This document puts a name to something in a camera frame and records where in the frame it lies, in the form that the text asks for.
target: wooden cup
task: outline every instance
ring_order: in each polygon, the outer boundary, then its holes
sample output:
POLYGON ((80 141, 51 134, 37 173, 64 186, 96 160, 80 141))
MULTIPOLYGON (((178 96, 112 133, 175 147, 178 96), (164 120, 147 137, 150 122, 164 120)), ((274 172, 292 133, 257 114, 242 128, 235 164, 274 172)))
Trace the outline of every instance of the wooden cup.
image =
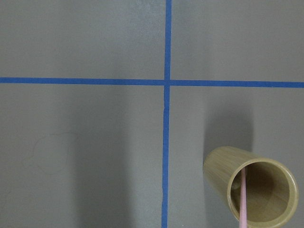
POLYGON ((204 176, 239 220, 240 171, 246 167, 248 228, 279 228, 294 214, 298 186, 281 163, 232 146, 214 149, 203 165, 204 176))

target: beige cup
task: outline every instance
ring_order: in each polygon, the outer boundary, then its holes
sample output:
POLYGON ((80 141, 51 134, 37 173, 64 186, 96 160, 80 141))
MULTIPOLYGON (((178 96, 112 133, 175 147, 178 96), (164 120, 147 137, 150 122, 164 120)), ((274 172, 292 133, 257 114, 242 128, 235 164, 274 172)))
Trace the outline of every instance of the beige cup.
POLYGON ((283 164, 223 146, 207 156, 203 172, 239 220, 240 171, 244 167, 248 228, 282 227, 293 216, 299 200, 295 178, 283 164))

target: bamboo cup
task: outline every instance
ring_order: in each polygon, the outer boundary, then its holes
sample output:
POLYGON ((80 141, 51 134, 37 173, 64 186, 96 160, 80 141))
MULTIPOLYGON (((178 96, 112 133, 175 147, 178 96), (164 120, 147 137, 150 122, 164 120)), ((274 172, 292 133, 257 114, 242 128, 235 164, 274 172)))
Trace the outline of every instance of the bamboo cup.
POLYGON ((232 146, 214 149, 203 165, 204 176, 239 220, 240 171, 246 167, 248 228, 279 228, 294 214, 298 186, 281 163, 232 146))

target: pink stick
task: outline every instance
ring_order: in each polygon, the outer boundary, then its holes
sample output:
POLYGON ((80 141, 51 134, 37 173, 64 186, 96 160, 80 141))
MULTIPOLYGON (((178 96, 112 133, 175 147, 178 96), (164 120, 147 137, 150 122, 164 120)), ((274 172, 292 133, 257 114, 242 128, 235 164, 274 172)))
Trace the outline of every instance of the pink stick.
POLYGON ((241 171, 241 204, 239 209, 239 228, 247 228, 246 210, 246 173, 245 168, 241 171))

